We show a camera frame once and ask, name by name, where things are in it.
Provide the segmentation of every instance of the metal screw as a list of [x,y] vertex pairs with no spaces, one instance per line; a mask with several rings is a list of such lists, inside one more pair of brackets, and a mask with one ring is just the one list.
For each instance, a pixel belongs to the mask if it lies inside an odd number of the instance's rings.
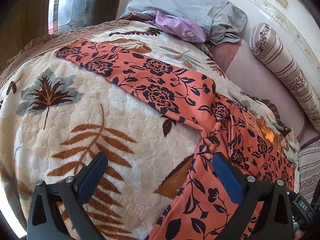
[[36,182],[36,185],[37,186],[40,186],[44,181],[42,179],[38,179],[37,182]]
[[66,183],[73,182],[73,176],[66,177],[65,181],[66,181]]
[[247,177],[247,180],[248,180],[249,182],[255,182],[255,181],[256,181],[256,179],[255,179],[254,176],[248,176],[248,177]]
[[283,186],[283,185],[284,185],[283,181],[280,180],[280,179],[277,180],[277,184],[278,184],[279,186]]

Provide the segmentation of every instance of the gray pillowcase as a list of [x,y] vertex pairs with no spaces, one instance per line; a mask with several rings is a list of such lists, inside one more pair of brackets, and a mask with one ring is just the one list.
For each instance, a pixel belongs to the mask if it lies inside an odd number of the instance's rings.
[[198,23],[215,45],[237,42],[247,15],[227,0],[133,0],[124,14],[133,11],[160,11],[164,15],[186,18]]

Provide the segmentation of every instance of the plush blanket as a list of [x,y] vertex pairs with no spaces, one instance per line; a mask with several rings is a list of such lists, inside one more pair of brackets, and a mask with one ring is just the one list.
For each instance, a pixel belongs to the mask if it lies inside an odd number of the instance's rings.
[[[216,92],[244,105],[256,116],[255,123],[250,119],[248,123],[277,152],[297,163],[294,135],[283,137],[272,125],[273,113],[226,79],[215,62],[192,44],[141,22],[99,30],[87,38],[212,78]],[[99,150],[107,151],[110,166],[84,208],[106,237],[143,239],[184,183],[200,135],[102,75],[54,57],[63,45],[31,57],[10,73],[0,89],[0,175],[10,205],[25,225],[38,179],[47,184],[61,181],[75,175]],[[157,75],[149,79],[162,83]],[[299,189],[298,179],[286,179]]]

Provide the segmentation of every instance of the orange lace fabric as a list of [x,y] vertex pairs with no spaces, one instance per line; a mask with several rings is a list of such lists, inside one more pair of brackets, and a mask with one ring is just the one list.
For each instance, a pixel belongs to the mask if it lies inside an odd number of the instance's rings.
[[[295,165],[263,137],[246,106],[216,93],[215,82],[207,76],[85,39],[59,49],[55,56],[104,76],[200,132],[187,178],[147,239],[213,240],[223,230],[238,205],[231,202],[212,167],[216,152],[222,152],[244,174],[270,183],[282,179],[293,188]],[[261,206],[257,205],[242,239],[250,235]]]

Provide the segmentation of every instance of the purple floral fabric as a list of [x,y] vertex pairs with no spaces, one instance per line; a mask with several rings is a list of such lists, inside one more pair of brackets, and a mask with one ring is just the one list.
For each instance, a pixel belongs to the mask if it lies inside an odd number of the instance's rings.
[[160,28],[165,33],[178,36],[184,41],[203,43],[206,41],[204,30],[195,22],[185,18],[163,15],[160,11],[134,11],[133,14],[144,22]]

